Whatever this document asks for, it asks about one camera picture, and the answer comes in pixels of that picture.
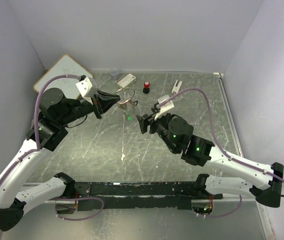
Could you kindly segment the large metal keyring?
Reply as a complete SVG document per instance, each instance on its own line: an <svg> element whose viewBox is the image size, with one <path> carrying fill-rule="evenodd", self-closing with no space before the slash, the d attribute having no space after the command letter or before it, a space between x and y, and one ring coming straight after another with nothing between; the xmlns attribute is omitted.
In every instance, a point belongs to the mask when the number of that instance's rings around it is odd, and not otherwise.
<svg viewBox="0 0 284 240"><path fill-rule="evenodd" d="M124 101L129 100L129 99L132 100L132 98L135 96L135 93L136 93L136 91L133 88L131 88L131 87L124 87L124 88L118 89L113 95L115 96L115 95L123 94L124 99L120 98L119 102L124 102Z"/></svg>

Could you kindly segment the black tagged key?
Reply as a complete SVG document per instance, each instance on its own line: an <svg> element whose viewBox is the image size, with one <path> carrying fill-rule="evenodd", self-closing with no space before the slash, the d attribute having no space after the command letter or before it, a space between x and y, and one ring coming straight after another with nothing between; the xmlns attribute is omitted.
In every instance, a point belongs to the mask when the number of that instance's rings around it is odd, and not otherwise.
<svg viewBox="0 0 284 240"><path fill-rule="evenodd" d="M138 105L138 101L137 100L133 101L132 104L131 104L132 107L135 107L137 105Z"/></svg>

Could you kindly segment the silver key bunch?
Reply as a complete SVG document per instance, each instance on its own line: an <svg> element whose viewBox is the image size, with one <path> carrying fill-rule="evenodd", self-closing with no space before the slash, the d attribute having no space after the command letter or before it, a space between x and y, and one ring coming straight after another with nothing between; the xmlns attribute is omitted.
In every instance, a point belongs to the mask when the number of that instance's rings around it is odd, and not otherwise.
<svg viewBox="0 0 284 240"><path fill-rule="evenodd" d="M117 104L117 107L118 107L119 109L122 109L122 110L126 111L126 110L128 109L128 106L131 106L132 103L133 103L133 102L132 102L131 99L127 99L127 100L125 100L125 101L123 101L123 102L119 102L119 103Z"/></svg>

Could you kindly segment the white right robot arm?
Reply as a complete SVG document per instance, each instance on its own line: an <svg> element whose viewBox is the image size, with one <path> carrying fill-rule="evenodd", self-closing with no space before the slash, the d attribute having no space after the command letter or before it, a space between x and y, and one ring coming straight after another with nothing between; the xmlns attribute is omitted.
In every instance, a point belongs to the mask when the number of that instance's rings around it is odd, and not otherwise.
<svg viewBox="0 0 284 240"><path fill-rule="evenodd" d="M216 144L193 134L194 128L182 117L167 113L156 119L153 115L138 115L142 134L158 134L172 154L186 163L200 167L216 167L232 177L199 175L194 193L200 199L208 195L232 194L254 197L267 207L281 204L284 166L257 163L230 152L222 152Z"/></svg>

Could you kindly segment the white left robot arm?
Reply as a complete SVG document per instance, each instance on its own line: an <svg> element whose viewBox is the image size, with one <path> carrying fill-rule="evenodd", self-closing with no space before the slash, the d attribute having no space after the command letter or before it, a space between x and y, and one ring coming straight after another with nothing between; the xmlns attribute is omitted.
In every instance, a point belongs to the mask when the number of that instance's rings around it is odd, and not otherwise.
<svg viewBox="0 0 284 240"><path fill-rule="evenodd" d="M68 124L91 113L101 119L119 101L119 95L101 90L95 90L88 99L66 98L56 87L38 95L34 124L18 153L0 174L1 231L12 229L27 212L47 200L68 200L75 195L75 180L63 172L26 191L20 189L41 160L67 136Z"/></svg>

